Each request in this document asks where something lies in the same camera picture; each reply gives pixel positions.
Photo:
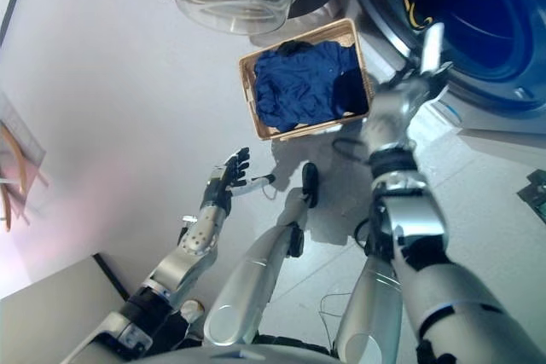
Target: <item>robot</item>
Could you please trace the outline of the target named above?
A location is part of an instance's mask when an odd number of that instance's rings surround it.
[[[334,350],[257,344],[258,325],[285,257],[303,251],[305,213],[317,203],[318,173],[303,172],[303,187],[287,202],[275,227],[250,247],[205,321],[201,347],[143,359],[142,364],[180,363],[366,363],[396,361],[402,305],[417,338],[420,364],[546,363],[546,356],[487,287],[446,256],[447,227],[431,188],[415,163],[407,136],[420,106],[439,97],[450,64],[440,65],[444,27],[426,33],[421,69],[380,86],[360,135],[374,177],[369,209],[368,256],[335,338]],[[169,315],[212,265],[231,198],[273,181],[245,180],[249,152],[243,148],[214,168],[199,216],[118,312],[71,353],[63,364],[139,359]]]

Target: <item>wicker basket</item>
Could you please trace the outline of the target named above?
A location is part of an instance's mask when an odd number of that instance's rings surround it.
[[[311,44],[318,44],[329,40],[338,42],[344,47],[350,47],[355,44],[358,65],[360,66],[360,70],[362,72],[364,93],[366,95],[369,106],[373,98],[373,90],[371,88],[368,73],[366,72],[366,66],[364,64],[362,50],[360,49],[360,44],[358,43],[357,39],[357,30],[355,29],[353,21],[351,19],[342,19],[330,23],[329,25],[319,27],[318,29],[315,29],[311,32],[299,35],[295,38],[289,38],[285,41],[298,40]],[[368,115],[368,113],[358,115],[354,113],[346,113],[343,118],[334,119],[325,123],[314,125],[299,124],[295,129],[288,132],[280,132],[277,128],[271,128],[265,125],[256,114],[256,92],[254,90],[256,75],[254,74],[254,65],[256,64],[256,60],[260,57],[262,53],[264,53],[264,51],[277,49],[280,45],[281,43],[275,44],[267,49],[263,49],[250,55],[246,55],[239,60],[242,86],[245,93],[245,98],[247,100],[248,109],[250,110],[250,114],[252,115],[254,127],[256,128],[256,133],[261,140],[271,140],[274,138],[287,140],[296,136],[305,136],[319,130],[326,130],[327,128],[333,127],[337,124],[344,124],[357,119],[361,119]]]

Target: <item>blue clothing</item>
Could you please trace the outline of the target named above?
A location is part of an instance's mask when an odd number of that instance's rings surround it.
[[[281,132],[341,118],[345,112],[368,111],[354,46],[288,42],[277,51],[265,51],[254,72],[256,112],[264,124]]]

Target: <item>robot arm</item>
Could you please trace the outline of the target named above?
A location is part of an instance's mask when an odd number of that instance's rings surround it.
[[[445,254],[446,223],[406,134],[419,106],[446,84],[447,66],[435,57],[443,27],[429,31],[425,69],[378,93],[363,132],[375,179],[366,252],[396,273],[420,363],[546,362],[481,280]]]
[[[273,176],[245,180],[248,148],[216,166],[206,185],[199,216],[118,312],[110,313],[63,364],[123,362],[142,356],[169,315],[180,310],[199,276],[216,260],[218,236],[231,197],[273,182]]]

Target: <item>black cable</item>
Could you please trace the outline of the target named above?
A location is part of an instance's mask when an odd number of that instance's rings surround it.
[[[355,242],[357,242],[358,247],[360,247],[362,250],[364,250],[364,244],[360,241],[358,238],[358,235],[360,234],[360,230],[362,227],[369,222],[369,218],[364,218],[356,227],[355,231],[352,233],[352,237],[354,238]]]
[[[336,138],[335,140],[332,141],[332,149],[345,159],[349,159],[350,161],[353,161],[353,162],[358,162],[359,164],[362,164],[362,165],[369,165],[369,162],[367,159],[363,157],[359,157],[358,155],[355,155],[354,153],[350,153],[341,149],[339,147],[340,144],[350,144],[353,146],[365,147],[366,145],[362,141],[353,140],[351,138],[343,138],[343,137]]]

